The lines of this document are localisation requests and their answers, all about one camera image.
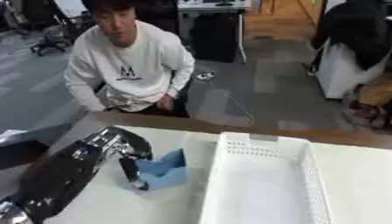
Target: blue cloth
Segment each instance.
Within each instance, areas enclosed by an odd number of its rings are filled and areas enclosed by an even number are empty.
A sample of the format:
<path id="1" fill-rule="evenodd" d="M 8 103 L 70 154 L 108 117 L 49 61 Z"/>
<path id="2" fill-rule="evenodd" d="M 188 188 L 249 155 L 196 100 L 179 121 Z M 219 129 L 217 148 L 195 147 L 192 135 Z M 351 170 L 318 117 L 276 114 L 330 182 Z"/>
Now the blue cloth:
<path id="1" fill-rule="evenodd" d="M 188 181 L 186 158 L 182 149 L 175 150 L 158 161 L 138 159 L 136 165 L 139 167 L 141 180 L 149 184 L 149 191 L 182 185 Z"/>

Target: white basket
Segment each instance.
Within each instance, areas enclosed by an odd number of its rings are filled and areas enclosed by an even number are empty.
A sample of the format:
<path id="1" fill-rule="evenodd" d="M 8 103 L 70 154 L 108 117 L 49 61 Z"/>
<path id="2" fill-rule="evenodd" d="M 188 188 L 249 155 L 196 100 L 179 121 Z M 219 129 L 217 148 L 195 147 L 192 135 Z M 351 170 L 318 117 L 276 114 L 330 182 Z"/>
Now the white basket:
<path id="1" fill-rule="evenodd" d="M 329 224 L 308 141 L 224 133 L 200 224 Z"/>

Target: robotic hand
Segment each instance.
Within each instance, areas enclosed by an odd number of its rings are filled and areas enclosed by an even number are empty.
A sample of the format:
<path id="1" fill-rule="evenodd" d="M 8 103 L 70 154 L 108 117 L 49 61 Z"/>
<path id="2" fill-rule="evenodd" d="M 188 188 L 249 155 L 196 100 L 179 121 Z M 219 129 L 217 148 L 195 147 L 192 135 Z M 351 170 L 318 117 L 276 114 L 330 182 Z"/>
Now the robotic hand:
<path id="1" fill-rule="evenodd" d="M 34 167 L 17 192 L 0 201 L 0 224 L 40 224 L 59 214 L 117 153 L 128 180 L 134 187 L 148 190 L 139 179 L 135 159 L 152 159 L 150 144 L 124 129 L 109 127 Z"/>

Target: person's arm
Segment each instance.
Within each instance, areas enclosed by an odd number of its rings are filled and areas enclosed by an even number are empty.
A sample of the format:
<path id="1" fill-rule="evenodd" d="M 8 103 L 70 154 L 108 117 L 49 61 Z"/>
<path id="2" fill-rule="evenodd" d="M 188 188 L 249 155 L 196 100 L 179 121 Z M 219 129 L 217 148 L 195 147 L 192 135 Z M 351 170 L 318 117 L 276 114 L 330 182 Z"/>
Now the person's arm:
<path id="1" fill-rule="evenodd" d="M 162 47 L 162 57 L 164 65 L 174 71 L 167 94 L 175 99 L 191 78 L 194 70 L 194 58 L 184 48 L 177 36 L 171 34 L 170 37 L 170 41 L 166 40 L 167 43 L 164 43 Z"/>
<path id="2" fill-rule="evenodd" d="M 83 52 L 75 45 L 73 54 L 65 71 L 66 86 L 76 101 L 91 111 L 103 111 L 106 107 L 94 93 L 93 87 L 102 79 L 82 58 Z"/>

